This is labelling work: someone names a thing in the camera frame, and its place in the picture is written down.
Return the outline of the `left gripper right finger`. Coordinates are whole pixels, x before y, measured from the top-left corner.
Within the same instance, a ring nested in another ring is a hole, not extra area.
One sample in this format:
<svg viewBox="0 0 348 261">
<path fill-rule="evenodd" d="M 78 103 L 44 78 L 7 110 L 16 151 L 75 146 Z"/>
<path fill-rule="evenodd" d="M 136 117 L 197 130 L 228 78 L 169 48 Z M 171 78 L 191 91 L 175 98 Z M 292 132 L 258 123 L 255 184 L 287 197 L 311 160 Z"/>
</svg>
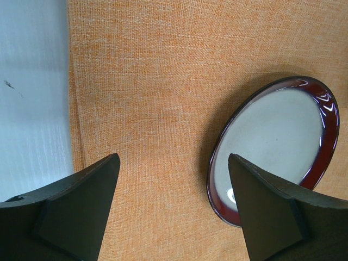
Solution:
<svg viewBox="0 0 348 261">
<path fill-rule="evenodd" d="M 250 260 L 347 260 L 347 201 L 228 159 Z"/>
</svg>

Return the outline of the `orange cloth placemat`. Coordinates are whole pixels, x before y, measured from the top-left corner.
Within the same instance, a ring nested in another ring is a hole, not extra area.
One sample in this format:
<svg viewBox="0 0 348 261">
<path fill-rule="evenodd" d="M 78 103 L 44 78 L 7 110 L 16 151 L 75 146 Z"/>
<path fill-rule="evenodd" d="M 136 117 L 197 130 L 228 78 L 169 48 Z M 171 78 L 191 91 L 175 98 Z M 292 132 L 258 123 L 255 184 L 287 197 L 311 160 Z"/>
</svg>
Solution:
<svg viewBox="0 0 348 261">
<path fill-rule="evenodd" d="M 337 99 L 339 140 L 316 191 L 347 198 L 347 1 L 68 1 L 76 171 L 117 153 L 100 260 L 248 260 L 206 192 L 234 110 L 306 75 Z"/>
</svg>

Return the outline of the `red rimmed plate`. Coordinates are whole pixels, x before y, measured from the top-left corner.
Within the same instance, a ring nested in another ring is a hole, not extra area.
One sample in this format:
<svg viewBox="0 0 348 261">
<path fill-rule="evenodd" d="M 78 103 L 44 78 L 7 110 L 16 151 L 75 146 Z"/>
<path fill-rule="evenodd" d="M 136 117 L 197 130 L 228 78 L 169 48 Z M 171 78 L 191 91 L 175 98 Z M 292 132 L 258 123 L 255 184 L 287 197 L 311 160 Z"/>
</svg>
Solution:
<svg viewBox="0 0 348 261">
<path fill-rule="evenodd" d="M 318 79 L 290 76 L 255 91 L 226 122 L 210 156 L 207 194 L 215 214 L 229 225 L 241 225 L 230 154 L 311 190 L 331 162 L 339 128 L 336 98 Z"/>
</svg>

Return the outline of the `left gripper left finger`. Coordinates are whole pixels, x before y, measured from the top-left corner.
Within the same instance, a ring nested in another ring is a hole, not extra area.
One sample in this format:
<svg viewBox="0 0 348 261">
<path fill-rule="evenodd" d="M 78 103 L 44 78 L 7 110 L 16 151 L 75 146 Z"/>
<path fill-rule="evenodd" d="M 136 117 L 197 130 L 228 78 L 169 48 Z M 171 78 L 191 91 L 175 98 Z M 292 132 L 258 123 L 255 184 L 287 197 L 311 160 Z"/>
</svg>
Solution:
<svg viewBox="0 0 348 261">
<path fill-rule="evenodd" d="M 1 203 L 1 260 L 98 260 L 117 179 L 116 153 Z"/>
</svg>

